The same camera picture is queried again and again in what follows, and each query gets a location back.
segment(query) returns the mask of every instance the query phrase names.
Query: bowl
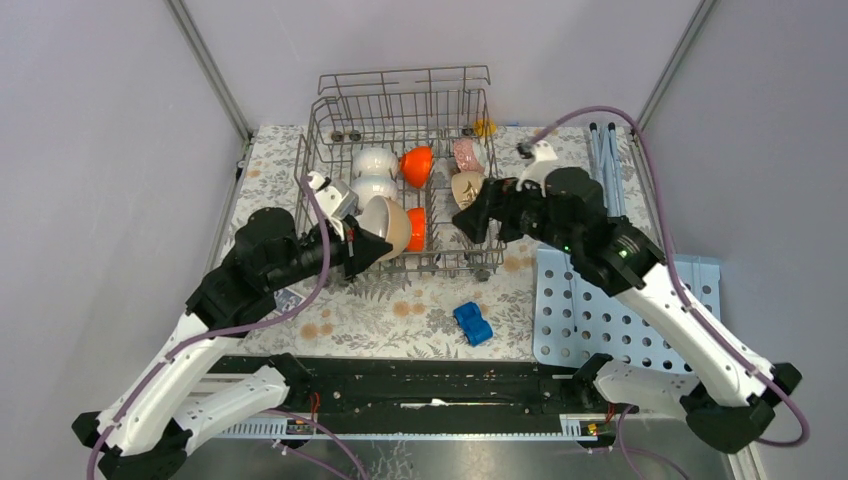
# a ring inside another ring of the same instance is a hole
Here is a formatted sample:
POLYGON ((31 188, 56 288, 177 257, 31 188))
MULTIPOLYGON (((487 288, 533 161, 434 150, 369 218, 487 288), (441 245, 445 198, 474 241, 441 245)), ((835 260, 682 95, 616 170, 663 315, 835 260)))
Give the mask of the bowl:
POLYGON ((451 177, 451 193, 460 210, 474 203, 486 177, 480 172, 462 172, 451 177))
POLYGON ((391 150, 377 147, 363 148, 353 156, 351 170, 354 177, 376 174, 394 178, 398 171, 398 160, 391 150))
POLYGON ((486 160, 483 146, 471 138, 460 138, 453 143, 453 157, 456 165, 463 172, 485 172, 482 162, 486 160))
POLYGON ((378 262, 400 255, 412 237, 412 224, 403 207, 386 197, 372 198, 356 221, 365 230, 392 244, 392 251, 380 257, 378 262))
POLYGON ((406 250, 409 252, 420 252, 424 250, 425 238, 427 236, 427 212, 422 207, 413 208, 406 212, 409 223, 412 225, 412 236, 406 250))
POLYGON ((385 175, 363 175, 350 183, 350 189, 359 196, 356 205, 360 211, 365 210, 368 202, 378 195, 391 200, 397 200, 397 183, 392 180, 392 177, 385 175))
POLYGON ((433 166, 433 150, 430 147, 415 147, 400 157, 400 171, 403 172, 406 183, 415 188, 421 188, 430 177, 433 166))

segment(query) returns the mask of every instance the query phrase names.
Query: metal wire rack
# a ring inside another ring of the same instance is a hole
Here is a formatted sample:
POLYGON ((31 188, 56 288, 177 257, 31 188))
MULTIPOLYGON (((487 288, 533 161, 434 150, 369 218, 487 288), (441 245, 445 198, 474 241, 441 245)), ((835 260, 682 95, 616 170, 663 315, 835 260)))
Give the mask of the metal wire rack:
MULTIPOLYGON (((404 252, 380 262, 368 273, 474 274, 484 281, 503 263, 504 244, 496 239, 497 225, 489 227, 487 241, 474 245, 451 224, 459 211, 450 188, 456 172, 453 143, 476 136, 474 125, 489 121, 485 85, 490 85, 484 65, 435 67, 322 75, 312 104, 306 134, 298 146, 296 174, 319 171, 346 182, 353 180, 353 156, 363 148, 382 147, 398 157, 421 145, 433 150, 433 167, 421 189, 396 179, 398 203, 404 210, 423 207, 427 215, 424 250, 404 252)), ((490 136, 479 137, 486 174, 499 176, 490 136)), ((300 192, 296 220, 309 228, 300 192)))

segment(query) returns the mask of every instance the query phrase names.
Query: light blue perforated panel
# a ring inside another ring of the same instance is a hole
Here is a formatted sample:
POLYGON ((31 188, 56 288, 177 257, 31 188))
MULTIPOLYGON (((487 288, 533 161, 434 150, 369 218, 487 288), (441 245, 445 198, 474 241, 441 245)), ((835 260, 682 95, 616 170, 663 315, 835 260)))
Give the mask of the light blue perforated panel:
MULTIPOLYGON (((680 278, 721 320, 718 261, 676 255, 680 278)), ((635 312, 574 272, 568 255, 539 247, 536 255, 533 355, 546 365, 579 368, 595 353, 634 365, 684 373, 688 366, 635 312)))

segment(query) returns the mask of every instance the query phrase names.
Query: table surface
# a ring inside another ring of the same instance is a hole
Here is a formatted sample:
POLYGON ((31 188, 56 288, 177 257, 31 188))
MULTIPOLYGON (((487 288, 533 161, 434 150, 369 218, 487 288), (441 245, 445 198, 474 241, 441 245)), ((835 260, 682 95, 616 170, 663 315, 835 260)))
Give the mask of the table surface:
MULTIPOLYGON (((515 145, 534 130, 498 127, 493 144, 502 176, 518 176, 524 169, 526 161, 516 154, 515 145)), ((302 126, 260 128, 224 233, 223 253, 255 210, 283 207, 294 212, 294 166, 304 131, 302 126)), ((547 140, 564 163, 591 171, 587 138, 585 129, 567 127, 547 140)), ((627 215, 653 237, 642 182, 624 130, 619 130, 618 146, 627 215)), ((438 274, 412 274, 408 281, 402 276, 371 276, 349 285, 331 283, 296 318, 251 332, 233 354, 533 360, 536 245, 529 239, 510 243, 503 265, 485 283, 469 275, 438 274), (468 344, 451 314, 469 301, 480 306, 494 330, 494 338, 477 347, 468 344)), ((305 296, 313 286, 314 279, 290 289, 305 296)))

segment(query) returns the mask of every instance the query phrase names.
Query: floral tablecloth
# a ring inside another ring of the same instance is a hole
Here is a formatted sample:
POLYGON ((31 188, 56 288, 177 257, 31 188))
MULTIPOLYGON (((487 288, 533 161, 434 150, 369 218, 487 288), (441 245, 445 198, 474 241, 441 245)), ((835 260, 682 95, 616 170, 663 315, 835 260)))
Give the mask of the floral tablecloth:
MULTIPOLYGON (((516 154, 515 145, 534 130, 499 127, 495 132, 493 143, 503 176, 517 176, 524 169, 526 161, 516 154)), ((294 212, 294 165, 303 132, 301 126, 272 125, 259 130, 225 233, 224 253, 232 246, 235 231, 253 211, 284 207, 294 212)), ((560 128, 548 137, 565 163, 589 169, 587 139, 586 131, 576 127, 560 128)), ((652 234, 623 130, 618 145, 627 214, 634 225, 652 234)), ((503 265, 485 283, 478 283, 472 276, 430 274, 411 275, 408 281, 371 276, 354 284, 332 283, 299 316, 252 332, 233 353, 532 360, 535 252, 533 240, 509 244, 503 265), (469 301, 480 306, 494 330, 494 338, 477 347, 468 344, 451 315, 454 308, 469 301)), ((314 280, 306 280, 290 289, 305 296, 313 286, 314 280)), ((278 307, 282 310, 285 303, 298 300, 284 292, 277 298, 278 307)))

